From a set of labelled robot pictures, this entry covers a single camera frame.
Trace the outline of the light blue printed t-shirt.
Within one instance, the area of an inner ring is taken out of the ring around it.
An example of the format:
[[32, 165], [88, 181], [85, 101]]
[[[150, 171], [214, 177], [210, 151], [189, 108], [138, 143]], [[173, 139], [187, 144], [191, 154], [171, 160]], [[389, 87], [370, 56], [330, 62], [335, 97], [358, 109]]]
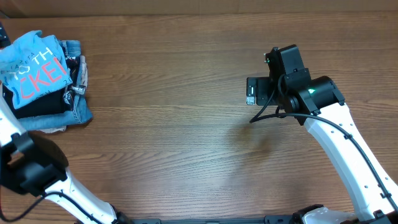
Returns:
[[62, 46], [54, 35], [30, 31], [1, 50], [1, 81], [15, 109], [72, 84]]

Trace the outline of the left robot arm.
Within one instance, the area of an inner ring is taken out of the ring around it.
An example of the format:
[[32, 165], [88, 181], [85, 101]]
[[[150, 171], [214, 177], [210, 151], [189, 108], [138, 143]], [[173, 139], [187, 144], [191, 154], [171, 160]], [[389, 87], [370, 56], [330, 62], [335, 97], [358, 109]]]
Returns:
[[81, 223], [130, 223], [122, 212], [81, 184], [69, 169], [68, 159], [51, 140], [26, 131], [1, 100], [1, 185], [37, 200], [19, 216], [21, 220], [43, 200], [61, 206]]

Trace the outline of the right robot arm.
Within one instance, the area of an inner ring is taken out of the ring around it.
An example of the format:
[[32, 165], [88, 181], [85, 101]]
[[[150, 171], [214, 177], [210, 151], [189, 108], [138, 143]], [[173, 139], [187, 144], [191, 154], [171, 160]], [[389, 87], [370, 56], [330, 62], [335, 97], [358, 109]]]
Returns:
[[292, 223], [397, 223], [397, 184], [389, 177], [359, 133], [345, 99], [328, 77], [249, 77], [246, 103], [275, 113], [251, 120], [294, 117], [321, 145], [343, 181], [352, 213], [312, 205], [292, 215]]

